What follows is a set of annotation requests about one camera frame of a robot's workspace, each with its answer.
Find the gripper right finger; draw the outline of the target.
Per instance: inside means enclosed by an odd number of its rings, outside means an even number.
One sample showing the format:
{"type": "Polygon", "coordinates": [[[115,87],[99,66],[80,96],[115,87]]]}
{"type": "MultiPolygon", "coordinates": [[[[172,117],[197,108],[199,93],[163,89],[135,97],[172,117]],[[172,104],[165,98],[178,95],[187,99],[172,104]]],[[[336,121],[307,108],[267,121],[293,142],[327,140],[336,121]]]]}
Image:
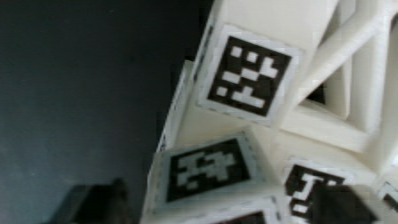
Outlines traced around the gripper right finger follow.
{"type": "Polygon", "coordinates": [[[366,185],[316,184],[309,224],[398,224],[398,213],[366,185]]]}

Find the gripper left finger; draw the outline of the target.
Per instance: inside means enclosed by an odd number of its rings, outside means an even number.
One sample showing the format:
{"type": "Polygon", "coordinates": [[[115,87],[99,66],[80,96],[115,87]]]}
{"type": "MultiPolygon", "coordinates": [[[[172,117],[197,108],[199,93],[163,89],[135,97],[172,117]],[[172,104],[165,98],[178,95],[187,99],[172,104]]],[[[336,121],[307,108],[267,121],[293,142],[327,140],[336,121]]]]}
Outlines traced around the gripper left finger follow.
{"type": "Polygon", "coordinates": [[[46,224],[131,224],[126,183],[78,185],[46,224]]]}

